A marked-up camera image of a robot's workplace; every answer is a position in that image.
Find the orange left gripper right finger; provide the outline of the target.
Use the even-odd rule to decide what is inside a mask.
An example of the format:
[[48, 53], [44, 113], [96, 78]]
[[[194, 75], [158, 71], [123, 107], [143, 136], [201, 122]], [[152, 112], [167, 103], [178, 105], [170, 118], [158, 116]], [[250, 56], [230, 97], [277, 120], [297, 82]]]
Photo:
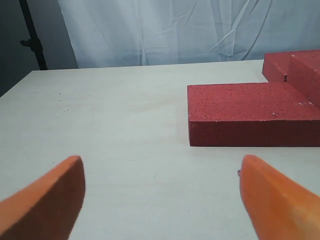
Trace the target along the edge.
[[239, 189], [258, 239], [320, 238], [320, 197], [261, 158], [244, 156]]

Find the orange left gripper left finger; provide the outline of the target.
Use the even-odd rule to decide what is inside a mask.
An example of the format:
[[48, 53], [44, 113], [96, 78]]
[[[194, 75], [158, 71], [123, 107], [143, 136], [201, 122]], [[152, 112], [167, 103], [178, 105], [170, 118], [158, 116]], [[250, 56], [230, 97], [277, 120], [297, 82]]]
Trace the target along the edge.
[[0, 202], [0, 238], [67, 240], [84, 197], [83, 161], [73, 155]]

